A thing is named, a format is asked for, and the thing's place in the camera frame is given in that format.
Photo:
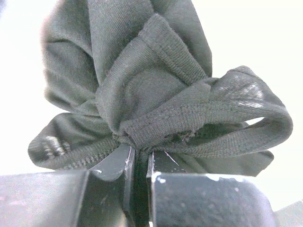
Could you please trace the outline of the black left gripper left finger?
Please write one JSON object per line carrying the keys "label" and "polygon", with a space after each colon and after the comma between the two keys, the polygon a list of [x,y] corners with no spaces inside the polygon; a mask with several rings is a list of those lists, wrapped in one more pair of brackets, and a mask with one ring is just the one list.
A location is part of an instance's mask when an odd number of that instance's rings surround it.
{"label": "black left gripper left finger", "polygon": [[89,170],[4,175],[3,227],[133,227],[135,150],[121,145]]}

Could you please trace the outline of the black tank top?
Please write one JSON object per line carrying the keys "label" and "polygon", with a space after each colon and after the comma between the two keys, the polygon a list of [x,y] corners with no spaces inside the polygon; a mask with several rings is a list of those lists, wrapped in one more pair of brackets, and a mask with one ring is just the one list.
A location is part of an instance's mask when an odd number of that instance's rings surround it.
{"label": "black tank top", "polygon": [[190,170],[256,176],[292,119],[254,72],[212,77],[189,0],[62,0],[42,31],[45,97],[65,110],[29,144],[49,169],[89,168],[121,144],[170,154]]}

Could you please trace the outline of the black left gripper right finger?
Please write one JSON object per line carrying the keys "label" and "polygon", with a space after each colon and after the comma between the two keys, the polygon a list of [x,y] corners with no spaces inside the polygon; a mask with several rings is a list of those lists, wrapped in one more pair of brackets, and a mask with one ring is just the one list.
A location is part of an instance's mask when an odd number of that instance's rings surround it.
{"label": "black left gripper right finger", "polygon": [[149,155],[150,224],[154,227],[275,227],[255,178],[193,173],[166,152]]}

